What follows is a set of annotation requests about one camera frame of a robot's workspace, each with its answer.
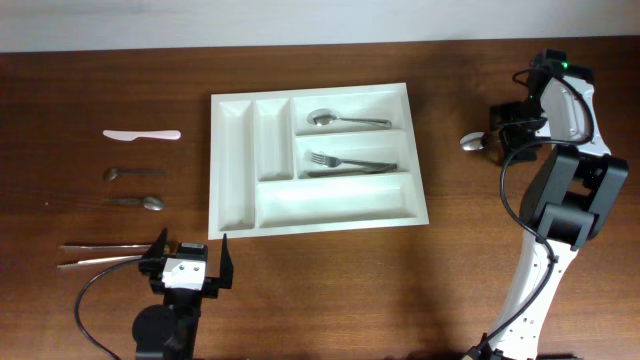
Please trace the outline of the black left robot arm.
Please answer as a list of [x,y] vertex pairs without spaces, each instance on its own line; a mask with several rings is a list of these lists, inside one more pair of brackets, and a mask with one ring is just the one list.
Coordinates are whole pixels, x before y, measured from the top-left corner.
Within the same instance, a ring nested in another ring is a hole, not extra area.
[[234,266],[226,238],[222,239],[217,277],[207,274],[207,246],[180,243],[174,254],[168,254],[167,239],[164,229],[138,265],[141,274],[149,278],[152,292],[161,295],[163,302],[143,309],[134,320],[137,359],[191,359],[202,301],[216,299],[220,290],[233,284]]

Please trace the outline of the silver fork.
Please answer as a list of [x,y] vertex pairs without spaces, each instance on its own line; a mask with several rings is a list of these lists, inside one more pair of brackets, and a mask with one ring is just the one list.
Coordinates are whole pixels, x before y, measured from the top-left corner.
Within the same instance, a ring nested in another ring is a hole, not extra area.
[[313,171],[305,173],[305,177],[308,178],[321,178],[321,177],[337,177],[337,176],[351,176],[351,175],[371,175],[394,172],[398,168],[397,164],[390,164],[379,168],[362,168],[352,170],[335,170],[335,171]]
[[336,168],[343,164],[346,165],[355,165],[367,168],[382,168],[389,166],[389,163],[380,163],[380,162],[370,162],[370,161],[362,161],[362,160],[351,160],[351,159],[341,159],[334,156],[312,153],[311,161],[318,165],[322,165],[328,168]]

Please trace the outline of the silver tablespoon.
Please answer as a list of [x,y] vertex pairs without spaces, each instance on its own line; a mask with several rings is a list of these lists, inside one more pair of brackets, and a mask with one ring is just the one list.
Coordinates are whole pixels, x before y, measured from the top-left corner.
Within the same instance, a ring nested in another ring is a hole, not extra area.
[[488,147],[489,140],[489,133],[472,132],[460,139],[460,146],[464,151],[480,151]]
[[330,109],[317,109],[307,115],[307,122],[315,126],[327,126],[336,121],[352,122],[389,129],[392,122],[385,119],[345,118]]

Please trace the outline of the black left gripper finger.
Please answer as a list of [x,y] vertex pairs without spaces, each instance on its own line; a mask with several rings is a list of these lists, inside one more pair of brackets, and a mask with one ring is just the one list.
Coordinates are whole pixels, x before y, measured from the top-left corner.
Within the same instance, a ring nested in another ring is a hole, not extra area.
[[163,228],[158,238],[141,256],[138,270],[143,275],[158,273],[164,265],[165,247],[167,245],[168,229]]
[[234,265],[228,246],[227,234],[223,235],[219,264],[219,288],[231,289],[233,286]]

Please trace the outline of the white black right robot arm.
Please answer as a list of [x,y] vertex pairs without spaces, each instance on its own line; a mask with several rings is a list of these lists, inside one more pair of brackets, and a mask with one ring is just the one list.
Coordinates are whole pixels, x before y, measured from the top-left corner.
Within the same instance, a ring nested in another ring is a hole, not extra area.
[[491,107],[490,130],[464,136],[466,151],[494,147],[501,163],[499,193],[515,163],[552,151],[534,176],[518,210],[507,213],[523,229],[518,268],[501,313],[466,353],[467,359],[536,359],[541,330],[567,268],[601,231],[629,167],[612,156],[593,108],[592,69],[546,49],[528,68],[525,100]]

